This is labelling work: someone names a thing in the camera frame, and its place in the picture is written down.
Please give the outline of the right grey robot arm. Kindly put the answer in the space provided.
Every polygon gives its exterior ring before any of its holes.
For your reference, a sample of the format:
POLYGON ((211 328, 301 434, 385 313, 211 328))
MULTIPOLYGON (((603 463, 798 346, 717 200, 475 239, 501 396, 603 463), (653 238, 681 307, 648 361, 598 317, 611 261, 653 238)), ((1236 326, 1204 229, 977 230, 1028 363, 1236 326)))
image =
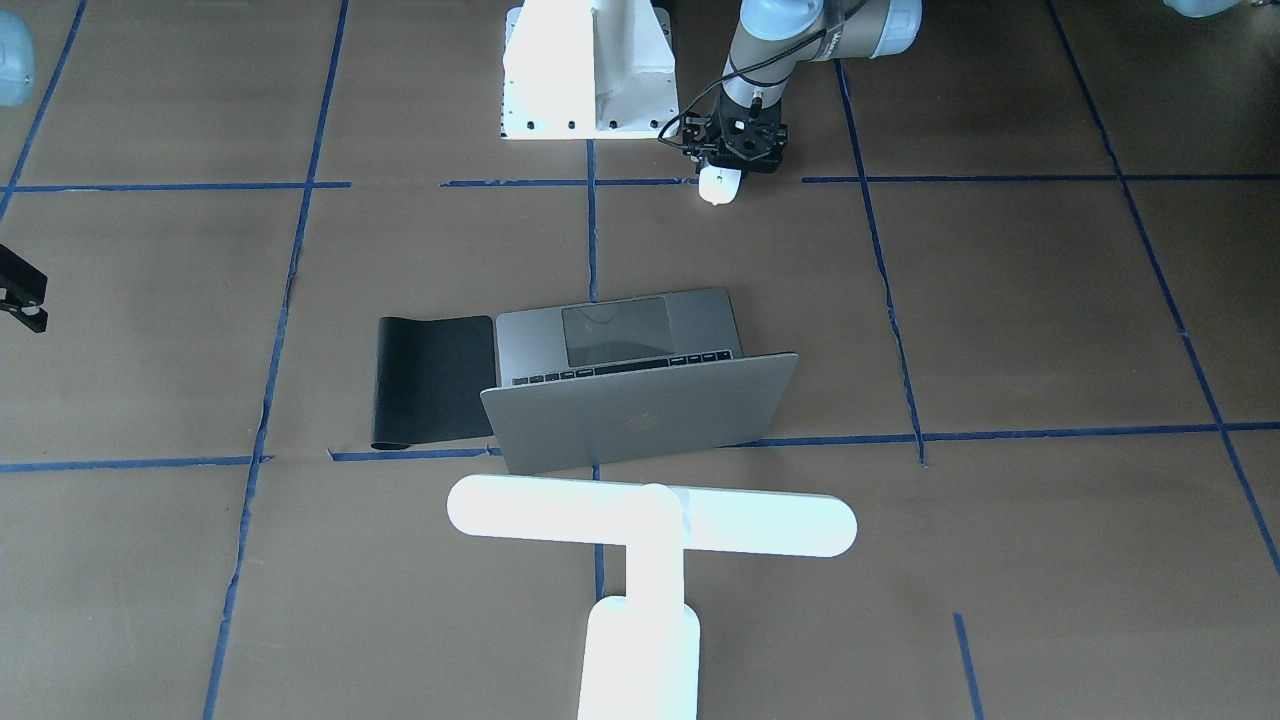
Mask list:
MULTIPOLYGON (((35 83, 35 42, 20 18, 3 18, 3 105, 26 102, 35 83)), ((8 246, 1 246, 1 307, 33 333, 44 333, 49 278, 8 246)))

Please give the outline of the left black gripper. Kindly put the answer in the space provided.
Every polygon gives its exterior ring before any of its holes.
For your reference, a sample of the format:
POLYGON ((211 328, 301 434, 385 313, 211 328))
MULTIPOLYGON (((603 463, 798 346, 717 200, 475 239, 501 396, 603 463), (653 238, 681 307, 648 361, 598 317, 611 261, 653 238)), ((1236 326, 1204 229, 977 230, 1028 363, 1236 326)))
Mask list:
POLYGON ((733 100, 717 100, 708 117, 708 159, 746 161, 750 151, 751 122, 733 100))

